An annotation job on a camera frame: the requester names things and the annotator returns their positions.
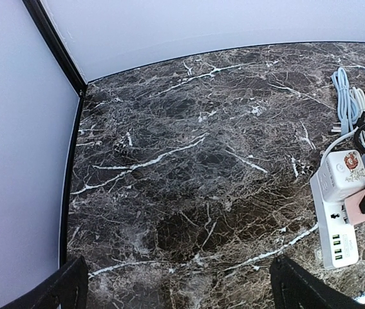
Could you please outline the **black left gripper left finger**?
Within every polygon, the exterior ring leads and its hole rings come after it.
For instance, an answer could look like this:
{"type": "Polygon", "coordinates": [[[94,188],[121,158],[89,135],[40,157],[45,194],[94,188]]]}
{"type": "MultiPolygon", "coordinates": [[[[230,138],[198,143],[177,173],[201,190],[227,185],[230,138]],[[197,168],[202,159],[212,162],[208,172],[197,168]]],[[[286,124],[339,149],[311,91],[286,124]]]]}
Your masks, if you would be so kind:
{"type": "Polygon", "coordinates": [[[88,266],[84,257],[80,256],[3,308],[85,308],[87,294],[88,266]]]}

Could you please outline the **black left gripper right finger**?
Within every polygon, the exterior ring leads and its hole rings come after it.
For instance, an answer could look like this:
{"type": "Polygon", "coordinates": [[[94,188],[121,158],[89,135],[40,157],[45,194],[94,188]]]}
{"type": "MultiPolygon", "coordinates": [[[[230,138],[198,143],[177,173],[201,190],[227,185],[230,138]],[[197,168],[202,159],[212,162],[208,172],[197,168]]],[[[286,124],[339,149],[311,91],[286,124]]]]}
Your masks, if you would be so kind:
{"type": "Polygon", "coordinates": [[[288,256],[274,258],[270,282],[276,308],[365,308],[364,304],[324,284],[288,256]]]}

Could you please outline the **pink USB charger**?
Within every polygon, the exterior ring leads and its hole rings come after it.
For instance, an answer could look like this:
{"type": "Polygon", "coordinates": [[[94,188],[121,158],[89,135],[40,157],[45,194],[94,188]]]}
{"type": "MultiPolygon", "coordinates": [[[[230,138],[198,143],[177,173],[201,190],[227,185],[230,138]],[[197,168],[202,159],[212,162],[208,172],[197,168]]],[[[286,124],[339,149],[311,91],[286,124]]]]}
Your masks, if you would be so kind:
{"type": "Polygon", "coordinates": [[[365,222],[365,214],[360,210],[360,202],[365,196],[365,189],[347,197],[344,200],[344,210],[346,211],[348,223],[358,225],[365,222]]]}

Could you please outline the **white cube socket adapter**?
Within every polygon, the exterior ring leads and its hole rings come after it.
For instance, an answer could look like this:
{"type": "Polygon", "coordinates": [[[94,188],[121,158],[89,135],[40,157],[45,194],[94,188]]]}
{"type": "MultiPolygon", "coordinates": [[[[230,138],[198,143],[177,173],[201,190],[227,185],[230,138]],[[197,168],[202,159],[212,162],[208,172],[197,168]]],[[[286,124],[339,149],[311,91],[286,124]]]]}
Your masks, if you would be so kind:
{"type": "Polygon", "coordinates": [[[357,150],[331,152],[317,171],[327,202],[342,201],[365,188],[365,167],[357,150]]]}

